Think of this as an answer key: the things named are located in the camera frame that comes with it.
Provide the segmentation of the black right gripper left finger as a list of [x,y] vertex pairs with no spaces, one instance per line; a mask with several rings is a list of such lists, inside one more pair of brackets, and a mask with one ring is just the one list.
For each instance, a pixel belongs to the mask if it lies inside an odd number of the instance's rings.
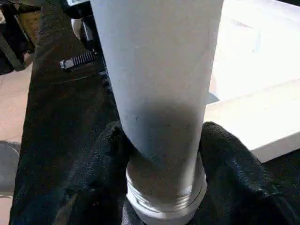
[[67,188],[58,225],[120,225],[131,147],[119,121],[109,123]]

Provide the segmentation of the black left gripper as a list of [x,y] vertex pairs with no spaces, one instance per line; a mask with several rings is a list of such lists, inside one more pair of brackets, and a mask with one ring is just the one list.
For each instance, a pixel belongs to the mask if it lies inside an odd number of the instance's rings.
[[67,0],[66,14],[71,18],[75,36],[90,51],[60,61],[60,68],[63,71],[71,71],[93,64],[102,48],[89,0]]

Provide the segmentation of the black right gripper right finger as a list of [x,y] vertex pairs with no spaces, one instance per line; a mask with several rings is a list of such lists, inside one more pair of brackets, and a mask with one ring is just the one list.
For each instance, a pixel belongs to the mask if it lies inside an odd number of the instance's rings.
[[196,225],[298,225],[300,215],[274,176],[233,134],[214,122],[202,127],[199,152],[207,191]]

